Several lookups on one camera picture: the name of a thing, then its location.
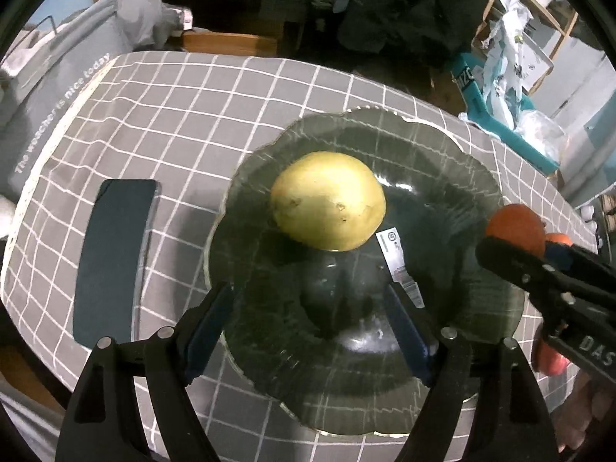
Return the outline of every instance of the label sticker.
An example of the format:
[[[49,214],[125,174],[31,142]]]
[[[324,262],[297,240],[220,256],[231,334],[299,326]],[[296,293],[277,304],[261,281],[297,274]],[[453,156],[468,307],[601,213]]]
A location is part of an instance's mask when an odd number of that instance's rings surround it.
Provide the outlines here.
[[[460,90],[464,90],[466,87],[470,85],[470,82],[474,80],[474,76],[472,75],[472,71],[470,67],[466,66],[460,74],[456,77],[456,83],[458,84],[458,88]]]
[[[379,240],[379,246],[381,252],[387,262],[387,267],[394,281],[397,281],[402,285],[402,288],[407,293],[415,307],[422,309],[426,307],[421,297],[420,288],[407,272],[407,268],[404,265],[404,252],[402,251],[402,244],[400,236],[395,227],[380,231],[377,233],[377,239]]]
[[[183,12],[182,12],[182,16],[183,16],[183,25],[184,25],[184,31],[187,31],[189,29],[192,29],[192,21],[193,21],[193,16],[192,16],[192,10],[190,10],[187,7],[183,7]]]

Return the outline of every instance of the shelf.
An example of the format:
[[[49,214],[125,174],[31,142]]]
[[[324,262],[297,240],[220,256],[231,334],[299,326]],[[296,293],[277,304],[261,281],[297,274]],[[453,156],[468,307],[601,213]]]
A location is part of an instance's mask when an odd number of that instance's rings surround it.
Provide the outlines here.
[[[274,38],[238,33],[186,32],[181,38],[188,52],[256,57],[276,57]]]
[[[520,1],[523,4],[525,4],[526,7],[529,8],[529,10],[531,10],[533,17],[539,18],[541,21],[544,22],[544,24],[548,24],[549,26],[557,30],[557,32],[559,32],[561,35],[565,36],[565,31],[562,29],[561,25],[556,20],[556,18],[547,10],[547,8],[540,5],[537,2],[537,0],[520,0]]]

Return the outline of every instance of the gray tablecloth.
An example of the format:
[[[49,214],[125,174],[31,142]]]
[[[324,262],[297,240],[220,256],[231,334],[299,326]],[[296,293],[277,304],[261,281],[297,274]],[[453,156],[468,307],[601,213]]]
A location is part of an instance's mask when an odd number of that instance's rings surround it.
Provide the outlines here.
[[[41,161],[32,198],[21,203],[23,221],[5,259],[1,293],[24,339],[71,389],[88,356],[71,335],[77,264],[102,181],[161,183],[139,315],[139,337],[148,338],[206,293],[203,245],[245,155],[308,113],[371,104],[438,126],[494,174],[506,201],[526,203],[549,231],[595,248],[592,232],[554,187],[506,146],[429,104],[356,76],[276,58],[145,52],[119,57],[93,82],[76,116],[67,115],[68,128],[56,129],[63,131],[59,143]],[[527,356],[540,321],[527,302],[514,335]],[[569,393],[576,372],[572,365],[559,377],[537,375],[550,409]],[[165,454],[147,384],[136,384],[147,437]],[[404,443],[372,434],[332,437],[300,426],[234,371],[221,344],[188,391],[224,461],[384,462]],[[447,460],[463,451],[473,405],[472,399],[465,404]]]

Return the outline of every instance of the gray bag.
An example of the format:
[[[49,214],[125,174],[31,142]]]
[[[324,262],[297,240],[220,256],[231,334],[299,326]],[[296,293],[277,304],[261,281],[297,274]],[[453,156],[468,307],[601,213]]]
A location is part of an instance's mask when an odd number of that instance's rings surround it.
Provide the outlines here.
[[[162,49],[178,13],[161,0],[99,0],[5,79],[0,194],[17,202],[42,147],[90,78],[120,54]]]

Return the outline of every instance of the plastic bag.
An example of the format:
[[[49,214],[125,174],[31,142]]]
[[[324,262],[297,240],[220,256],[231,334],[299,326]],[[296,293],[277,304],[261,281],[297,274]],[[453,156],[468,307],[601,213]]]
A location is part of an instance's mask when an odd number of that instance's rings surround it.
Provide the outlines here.
[[[522,101],[522,43],[532,14],[520,0],[500,0],[505,8],[484,42],[494,40],[484,67],[484,101],[489,113],[511,130]]]
[[[10,225],[15,216],[15,205],[0,194],[0,239],[10,233]]]
[[[558,124],[541,111],[523,110],[514,132],[544,156],[560,163],[569,137]]]

